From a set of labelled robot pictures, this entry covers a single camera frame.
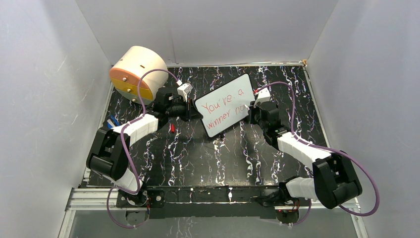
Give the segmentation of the white board black frame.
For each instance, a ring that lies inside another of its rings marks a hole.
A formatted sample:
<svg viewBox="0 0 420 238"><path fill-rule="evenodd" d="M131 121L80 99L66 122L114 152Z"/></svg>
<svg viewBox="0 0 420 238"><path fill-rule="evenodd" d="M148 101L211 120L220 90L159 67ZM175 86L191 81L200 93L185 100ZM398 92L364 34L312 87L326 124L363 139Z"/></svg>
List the white board black frame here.
<svg viewBox="0 0 420 238"><path fill-rule="evenodd" d="M248 116L255 100L250 76L245 73L194 101L208 137L214 137Z"/></svg>

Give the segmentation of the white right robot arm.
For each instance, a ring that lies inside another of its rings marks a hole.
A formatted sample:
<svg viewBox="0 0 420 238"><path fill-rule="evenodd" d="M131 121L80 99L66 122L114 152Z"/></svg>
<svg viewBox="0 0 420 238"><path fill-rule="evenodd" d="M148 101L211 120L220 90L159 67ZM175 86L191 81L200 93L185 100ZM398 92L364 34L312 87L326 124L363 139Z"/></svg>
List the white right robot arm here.
<svg viewBox="0 0 420 238"><path fill-rule="evenodd" d="M273 102L251 104L249 121L262 129L267 144L292 156L312 172L312 178L291 177L279 183L274 197L292 205L298 198L320 201L335 208L362 194L363 189L350 159L299 141L281 123L279 109Z"/></svg>

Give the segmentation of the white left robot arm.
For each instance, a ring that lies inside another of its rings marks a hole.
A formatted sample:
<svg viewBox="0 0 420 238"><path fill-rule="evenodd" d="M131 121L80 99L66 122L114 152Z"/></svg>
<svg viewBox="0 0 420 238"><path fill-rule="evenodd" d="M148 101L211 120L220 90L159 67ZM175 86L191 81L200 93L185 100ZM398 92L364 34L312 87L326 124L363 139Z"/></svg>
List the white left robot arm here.
<svg viewBox="0 0 420 238"><path fill-rule="evenodd" d="M143 137L163 128L170 118L180 118L185 122L202 119L193 106L191 90L189 84L177 89L159 88L154 101L148 105L141 103L142 113L139 117L120 126L99 128L87 156L87 168L129 194L128 198L135 206L146 204L148 193L142 189L143 182L129 148Z"/></svg>

